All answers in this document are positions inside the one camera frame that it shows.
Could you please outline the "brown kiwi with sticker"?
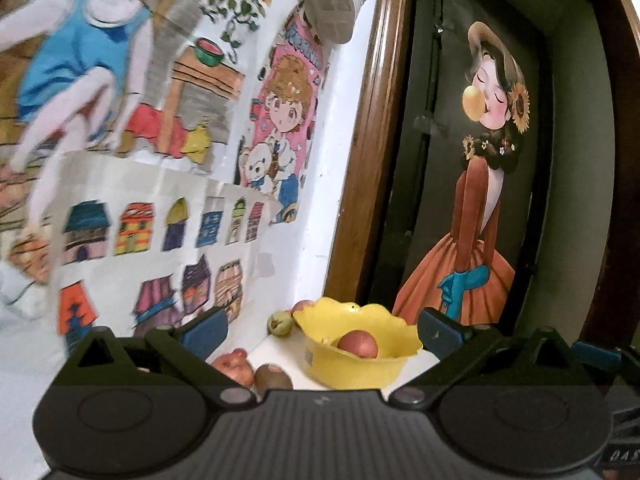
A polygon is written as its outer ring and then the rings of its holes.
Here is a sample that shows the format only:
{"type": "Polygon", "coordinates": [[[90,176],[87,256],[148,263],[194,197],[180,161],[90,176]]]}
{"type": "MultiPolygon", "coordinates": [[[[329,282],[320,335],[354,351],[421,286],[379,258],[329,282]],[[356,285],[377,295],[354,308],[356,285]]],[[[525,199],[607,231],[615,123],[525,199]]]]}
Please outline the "brown kiwi with sticker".
{"type": "Polygon", "coordinates": [[[260,396],[264,396],[270,390],[292,390],[293,383],[282,367],[268,363],[255,370],[254,388],[260,396]]]}

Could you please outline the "red apple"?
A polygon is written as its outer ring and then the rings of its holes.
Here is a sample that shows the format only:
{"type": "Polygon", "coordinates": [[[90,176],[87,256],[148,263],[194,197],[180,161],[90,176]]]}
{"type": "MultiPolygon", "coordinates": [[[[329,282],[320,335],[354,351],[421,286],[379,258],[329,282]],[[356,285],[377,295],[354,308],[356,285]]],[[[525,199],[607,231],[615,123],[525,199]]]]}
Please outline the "red apple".
{"type": "Polygon", "coordinates": [[[316,303],[314,300],[299,300],[294,304],[294,307],[291,309],[291,313],[303,311],[306,308],[313,307],[316,303]]]}
{"type": "Polygon", "coordinates": [[[363,359],[378,357],[378,343],[365,330],[351,330],[341,336],[341,339],[337,341],[336,348],[363,359]]]}

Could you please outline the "paper sheet with house drawings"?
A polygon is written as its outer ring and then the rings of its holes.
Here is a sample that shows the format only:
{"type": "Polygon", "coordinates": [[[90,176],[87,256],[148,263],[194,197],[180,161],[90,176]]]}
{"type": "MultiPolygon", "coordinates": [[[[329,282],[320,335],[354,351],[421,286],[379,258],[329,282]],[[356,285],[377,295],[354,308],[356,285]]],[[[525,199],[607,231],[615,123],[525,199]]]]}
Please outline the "paper sheet with house drawings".
{"type": "Polygon", "coordinates": [[[52,203],[49,294],[72,351],[90,330],[142,337],[215,309],[247,344],[262,236],[277,204],[257,188],[78,152],[52,203]]]}

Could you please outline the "green guava fruit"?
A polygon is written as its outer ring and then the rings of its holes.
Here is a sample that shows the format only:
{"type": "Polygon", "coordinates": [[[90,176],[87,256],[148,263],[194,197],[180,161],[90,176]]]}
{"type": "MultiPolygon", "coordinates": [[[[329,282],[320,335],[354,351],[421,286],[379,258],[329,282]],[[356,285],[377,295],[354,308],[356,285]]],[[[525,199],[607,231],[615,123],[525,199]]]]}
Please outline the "green guava fruit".
{"type": "Polygon", "coordinates": [[[294,318],[290,311],[274,312],[267,321],[268,333],[276,337],[286,337],[294,326],[294,318]]]}

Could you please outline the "red apple behind bowl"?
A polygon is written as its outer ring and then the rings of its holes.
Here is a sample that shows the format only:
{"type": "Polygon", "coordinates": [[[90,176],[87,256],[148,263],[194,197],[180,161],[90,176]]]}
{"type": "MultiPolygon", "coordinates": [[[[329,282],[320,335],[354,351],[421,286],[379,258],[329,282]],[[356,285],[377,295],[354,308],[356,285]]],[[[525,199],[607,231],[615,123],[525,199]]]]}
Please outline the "red apple behind bowl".
{"type": "Polygon", "coordinates": [[[291,313],[303,311],[306,308],[313,307],[316,303],[314,300],[299,300],[294,304],[294,307],[291,309],[291,313]]]}

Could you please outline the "girl with bubblegum painting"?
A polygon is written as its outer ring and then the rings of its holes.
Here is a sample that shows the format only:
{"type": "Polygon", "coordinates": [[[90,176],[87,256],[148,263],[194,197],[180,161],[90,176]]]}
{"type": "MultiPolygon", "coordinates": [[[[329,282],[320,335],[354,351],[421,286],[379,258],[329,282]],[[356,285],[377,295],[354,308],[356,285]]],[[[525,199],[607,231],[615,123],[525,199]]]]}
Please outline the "girl with bubblegum painting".
{"type": "Polygon", "coordinates": [[[414,0],[404,110],[358,296],[415,323],[584,328],[614,184],[587,0],[414,0]]]}

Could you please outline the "yellow plastic fruit bowl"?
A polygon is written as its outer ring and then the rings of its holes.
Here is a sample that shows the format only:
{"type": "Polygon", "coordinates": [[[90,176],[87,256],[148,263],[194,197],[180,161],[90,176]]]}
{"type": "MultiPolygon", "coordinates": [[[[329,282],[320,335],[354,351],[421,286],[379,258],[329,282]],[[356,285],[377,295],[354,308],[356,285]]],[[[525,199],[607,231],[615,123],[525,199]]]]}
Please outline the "yellow plastic fruit bowl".
{"type": "Polygon", "coordinates": [[[323,297],[293,313],[305,338],[305,370],[334,390],[384,389],[423,344],[418,329],[379,304],[323,297]]]}

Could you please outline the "cartoon child drawing blue shirt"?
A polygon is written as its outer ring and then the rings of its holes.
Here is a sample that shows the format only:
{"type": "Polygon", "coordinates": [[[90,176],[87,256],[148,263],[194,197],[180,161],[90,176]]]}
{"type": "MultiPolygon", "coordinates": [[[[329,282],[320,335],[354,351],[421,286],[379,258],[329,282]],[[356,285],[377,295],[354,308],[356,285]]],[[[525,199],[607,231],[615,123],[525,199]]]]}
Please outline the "cartoon child drawing blue shirt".
{"type": "Polygon", "coordinates": [[[46,310],[70,152],[218,174],[272,0],[2,0],[1,309],[46,310]]]}

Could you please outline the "brown wooden frame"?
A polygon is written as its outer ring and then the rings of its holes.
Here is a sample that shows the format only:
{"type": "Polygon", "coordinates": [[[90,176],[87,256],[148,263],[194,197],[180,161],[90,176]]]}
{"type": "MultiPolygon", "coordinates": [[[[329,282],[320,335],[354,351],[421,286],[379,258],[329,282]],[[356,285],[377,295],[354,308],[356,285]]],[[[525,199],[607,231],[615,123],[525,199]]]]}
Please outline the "brown wooden frame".
{"type": "Polygon", "coordinates": [[[405,76],[412,0],[375,0],[354,134],[324,293],[352,301],[380,209],[405,76]]]}

